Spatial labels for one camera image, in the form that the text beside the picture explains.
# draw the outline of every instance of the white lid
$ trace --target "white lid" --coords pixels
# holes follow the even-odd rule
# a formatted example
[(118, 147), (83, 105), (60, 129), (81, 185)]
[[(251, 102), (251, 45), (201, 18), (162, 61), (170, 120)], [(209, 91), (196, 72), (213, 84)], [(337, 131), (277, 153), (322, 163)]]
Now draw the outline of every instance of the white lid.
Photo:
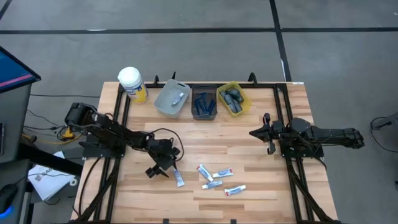
[(126, 67), (119, 72), (118, 80), (122, 85), (137, 85), (141, 82), (141, 74), (134, 67)]

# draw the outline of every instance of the gray bin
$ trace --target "gray bin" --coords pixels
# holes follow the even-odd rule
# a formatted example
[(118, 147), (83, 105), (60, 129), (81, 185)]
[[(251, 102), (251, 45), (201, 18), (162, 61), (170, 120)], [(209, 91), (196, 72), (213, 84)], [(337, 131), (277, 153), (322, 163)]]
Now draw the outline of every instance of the gray bin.
[[(178, 118), (182, 106), (188, 98), (190, 90), (191, 88), (182, 82), (178, 82), (173, 79), (168, 80), (155, 100), (156, 109), (169, 118)], [(181, 101), (177, 105), (172, 106), (173, 100), (181, 92), (184, 93)]]

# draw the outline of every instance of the gray concrete floor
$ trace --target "gray concrete floor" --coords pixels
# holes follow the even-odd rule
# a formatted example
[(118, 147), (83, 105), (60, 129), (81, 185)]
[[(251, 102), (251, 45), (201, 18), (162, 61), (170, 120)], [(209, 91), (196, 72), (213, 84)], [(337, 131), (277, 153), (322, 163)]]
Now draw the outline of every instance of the gray concrete floor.
[[(0, 0), (0, 7), (5, 0)], [(398, 27), (394, 0), (276, 0), (282, 27)], [(13, 0), (0, 29), (135, 29), (171, 27), (272, 27), (267, 0)], [(313, 117), (321, 127), (354, 127), (366, 147), (325, 150), (338, 216), (348, 223), (396, 223), (398, 154), (372, 140), (369, 122), (398, 111), (398, 33), (284, 34), (292, 79), (305, 82)], [(37, 94), (99, 95), (102, 83), (135, 66), (144, 79), (283, 81), (273, 33), (2, 35), (0, 45), (42, 76)], [(62, 124), (74, 101), (98, 99), (31, 97), (29, 109)], [(47, 127), (31, 115), (26, 125)], [(390, 128), (376, 132), (389, 149), (398, 141)], [(68, 155), (76, 143), (53, 147)], [(66, 189), (60, 197), (71, 196)], [(37, 203), (33, 223), (67, 222), (73, 199)]]

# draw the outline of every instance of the plastic container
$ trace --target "plastic container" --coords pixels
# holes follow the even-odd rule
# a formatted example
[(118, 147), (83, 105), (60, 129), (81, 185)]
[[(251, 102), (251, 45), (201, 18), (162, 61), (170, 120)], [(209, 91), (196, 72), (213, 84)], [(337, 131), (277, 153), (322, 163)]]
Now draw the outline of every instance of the plastic container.
[[(189, 92), (191, 88), (176, 80), (170, 79), (167, 81), (166, 85), (164, 85), (162, 91), (160, 91), (159, 95), (155, 100), (155, 107), (162, 114), (168, 116), (169, 118), (178, 118), (180, 115), (182, 106), (188, 98)], [(176, 105), (172, 106), (173, 100), (180, 94), (184, 93), (181, 98), (181, 101)]]
[[(201, 94), (204, 93), (204, 100), (206, 101), (206, 105), (203, 103), (203, 98)], [(213, 101), (213, 108), (211, 109), (211, 113), (204, 113), (199, 105), (195, 104), (195, 100), (199, 100), (202, 107), (204, 109), (211, 106), (211, 102)], [(214, 84), (195, 84), (192, 86), (192, 104), (191, 104), (191, 113), (193, 119), (195, 120), (214, 120), (217, 115), (217, 86)]]
[(122, 69), (119, 72), (118, 80), (133, 102), (144, 103), (148, 100), (148, 90), (136, 68)]
[[(242, 111), (238, 112), (238, 113), (233, 113), (231, 111), (231, 109), (229, 108), (229, 106), (225, 103), (224, 98), (220, 95), (220, 91), (222, 90), (227, 90), (230, 88), (235, 88), (237, 90), (239, 90), (241, 92), (241, 95), (243, 96), (243, 102), (241, 103), (241, 107), (242, 107)], [(221, 103), (225, 106), (226, 110), (228, 111), (229, 115), (231, 115), (232, 117), (236, 117), (239, 116), (241, 114), (243, 114), (246, 111), (250, 110), (251, 107), (251, 100), (249, 99), (249, 97), (243, 92), (242, 88), (239, 86), (239, 84), (236, 81), (231, 81), (223, 86), (218, 87), (217, 89), (217, 95), (218, 98), (220, 99)]]

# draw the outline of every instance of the plastic bin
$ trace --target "plastic bin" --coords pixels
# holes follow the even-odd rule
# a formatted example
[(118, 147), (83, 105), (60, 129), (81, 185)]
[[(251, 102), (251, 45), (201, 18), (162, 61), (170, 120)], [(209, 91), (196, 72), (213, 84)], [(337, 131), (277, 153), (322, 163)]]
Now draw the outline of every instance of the plastic bin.
[[(203, 103), (203, 98), (201, 96), (201, 93), (204, 93), (205, 95), (205, 101), (206, 105)], [(217, 86), (214, 84), (195, 84), (192, 86), (192, 104), (191, 104), (191, 113), (193, 116), (193, 119), (195, 120), (214, 120), (217, 115)], [(202, 107), (205, 107), (204, 109), (210, 109), (208, 108), (211, 106), (211, 102), (213, 101), (212, 104), (214, 104), (213, 109), (211, 110), (211, 113), (204, 113), (203, 110), (195, 104), (195, 100), (198, 100), (201, 104)]]
[[(158, 109), (159, 112), (168, 116), (169, 118), (178, 118), (182, 106), (188, 98), (190, 90), (191, 88), (182, 82), (178, 82), (173, 79), (168, 80), (155, 100), (154, 104), (156, 109)], [(181, 92), (184, 93), (181, 101), (177, 105), (172, 106), (173, 100)]]
[[(241, 92), (241, 95), (243, 97), (243, 103), (241, 103), (241, 107), (242, 107), (242, 111), (238, 112), (238, 113), (233, 113), (231, 111), (231, 109), (229, 108), (229, 106), (225, 103), (224, 98), (221, 96), (220, 91), (222, 90), (227, 90), (230, 88), (235, 88), (237, 90), (239, 90)], [(227, 109), (229, 115), (231, 115), (232, 117), (236, 117), (239, 116), (241, 114), (243, 114), (245, 111), (249, 111), (250, 107), (251, 107), (251, 100), (249, 99), (249, 97), (244, 93), (244, 91), (242, 90), (242, 88), (239, 86), (239, 84), (236, 81), (231, 81), (223, 86), (218, 87), (217, 89), (217, 95), (218, 98), (220, 99), (221, 103), (225, 106), (225, 108)]]

